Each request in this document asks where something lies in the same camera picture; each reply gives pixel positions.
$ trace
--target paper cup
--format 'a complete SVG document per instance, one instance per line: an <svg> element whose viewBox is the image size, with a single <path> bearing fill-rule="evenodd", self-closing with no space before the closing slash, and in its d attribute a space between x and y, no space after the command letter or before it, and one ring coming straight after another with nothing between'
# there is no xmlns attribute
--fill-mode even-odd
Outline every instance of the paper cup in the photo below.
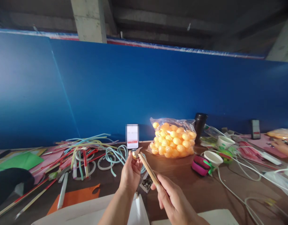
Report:
<svg viewBox="0 0 288 225"><path fill-rule="evenodd" d="M225 150L231 147L233 144L235 144L235 142L232 139L226 136L219 136L216 143L216 148L218 150Z"/></svg>
<svg viewBox="0 0 288 225"><path fill-rule="evenodd" d="M223 163L223 159L219 155L217 155L215 152L205 151L204 157L207 160L209 160L212 166L214 166L215 168L217 168L221 163Z"/></svg>

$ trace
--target wooden table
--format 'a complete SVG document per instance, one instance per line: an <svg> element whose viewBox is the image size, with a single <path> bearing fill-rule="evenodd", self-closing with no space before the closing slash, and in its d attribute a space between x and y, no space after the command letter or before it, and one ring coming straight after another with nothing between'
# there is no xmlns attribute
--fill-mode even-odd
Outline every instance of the wooden table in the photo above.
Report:
<svg viewBox="0 0 288 225"><path fill-rule="evenodd" d="M143 149L147 149L148 144L149 143L141 143L140 147L143 146ZM206 148L204 147L195 147L197 153L202 153L205 150ZM147 161L153 170L169 177L182 188L184 194L197 213L213 209L228 209L240 225L254 224L245 206L221 184L217 172L214 172L213 177L201 177L191 169L193 156L180 159L167 159L161 156L152 155L145 152L145 150L143 152L146 154ZM101 166L108 165L107 162L101 164ZM260 171L270 171L270 169L265 167L256 167ZM88 181L75 181L70 174L66 191L75 191L100 183L100 197L114 194L119 187L122 164L115 165L113 170L117 174L117 177L113 177L109 170L101 171L96 169L92 174L91 179ZM249 169L245 168L244 170L253 178L257 178L257 175ZM272 198L276 200L277 205L288 214L288 197L283 191L265 179L262 179L260 182L249 180L240 170L236 162L233 162L229 166L220 166L220 175L225 184L241 199L244 200L247 197ZM47 185L48 183L40 187L38 191L35 191L35 193L31 194L21 203L16 205L16 207L0 217L0 224L29 225L44 217L57 195L60 193L61 183L55 183L31 208L24 212L17 220L14 220L16 214ZM138 188L138 192L142 195L150 221L167 218L165 210L160 210L159 208L157 191L150 191L146 194L143 190ZM0 206L0 210L13 202L16 198L17 196L8 198L8 200ZM269 210L264 204L250 200L249 205L262 219L264 224L288 224L288 221L284 216L280 216L279 212L275 214L275 212Z"/></svg>

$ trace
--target blue wall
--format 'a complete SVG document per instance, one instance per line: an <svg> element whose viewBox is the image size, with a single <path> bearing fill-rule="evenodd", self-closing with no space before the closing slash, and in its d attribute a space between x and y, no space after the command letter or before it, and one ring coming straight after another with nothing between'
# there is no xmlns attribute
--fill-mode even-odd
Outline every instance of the blue wall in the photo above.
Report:
<svg viewBox="0 0 288 225"><path fill-rule="evenodd" d="M0 147L9 138L26 147L99 133L124 140L127 123L151 140L150 117L196 112L242 133L252 118L262 131L288 128L288 63L4 35Z"/></svg>

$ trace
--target person's hand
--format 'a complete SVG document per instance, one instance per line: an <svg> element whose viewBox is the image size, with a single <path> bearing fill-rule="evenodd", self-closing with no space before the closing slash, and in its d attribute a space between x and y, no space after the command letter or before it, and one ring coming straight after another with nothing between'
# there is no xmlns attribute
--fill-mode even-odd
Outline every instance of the person's hand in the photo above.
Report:
<svg viewBox="0 0 288 225"><path fill-rule="evenodd" d="M156 176L161 185L156 186L153 183L151 189L157 189L160 208L165 208L172 225L209 225L205 219L197 215L179 186L168 177L158 173L156 173Z"/></svg>
<svg viewBox="0 0 288 225"><path fill-rule="evenodd" d="M129 151L121 172L119 188L135 193L139 186L142 165L141 160L133 159L131 151Z"/></svg>

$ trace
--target ceiling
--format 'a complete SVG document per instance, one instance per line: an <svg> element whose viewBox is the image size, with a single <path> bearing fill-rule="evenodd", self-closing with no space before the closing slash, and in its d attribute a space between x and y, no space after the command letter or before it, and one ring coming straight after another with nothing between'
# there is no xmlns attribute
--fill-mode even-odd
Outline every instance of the ceiling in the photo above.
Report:
<svg viewBox="0 0 288 225"><path fill-rule="evenodd" d="M266 54L288 0L102 0L107 34L149 43ZM0 27L76 33L70 0L0 0Z"/></svg>

